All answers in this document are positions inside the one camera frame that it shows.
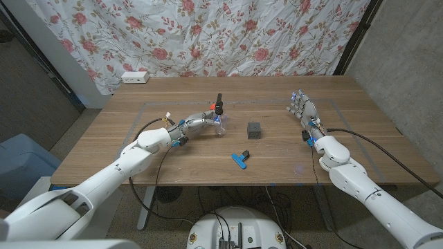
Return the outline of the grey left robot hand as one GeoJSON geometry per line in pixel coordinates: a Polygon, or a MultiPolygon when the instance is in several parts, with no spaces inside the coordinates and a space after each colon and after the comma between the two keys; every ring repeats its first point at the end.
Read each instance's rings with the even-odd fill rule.
{"type": "Polygon", "coordinates": [[[168,129],[168,133],[173,142],[181,138],[194,138],[206,130],[206,127],[213,126],[215,134],[224,136],[226,134],[226,116],[216,114],[215,110],[192,114],[178,124],[168,129]]]}

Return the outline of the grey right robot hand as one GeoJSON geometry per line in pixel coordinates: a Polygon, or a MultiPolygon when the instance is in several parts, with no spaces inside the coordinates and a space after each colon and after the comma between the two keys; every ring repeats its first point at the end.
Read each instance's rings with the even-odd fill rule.
{"type": "Polygon", "coordinates": [[[318,140],[326,136],[322,128],[316,105],[309,99],[308,95],[301,89],[291,95],[291,106],[286,110],[299,119],[303,128],[303,138],[308,136],[313,140],[318,140]]]}

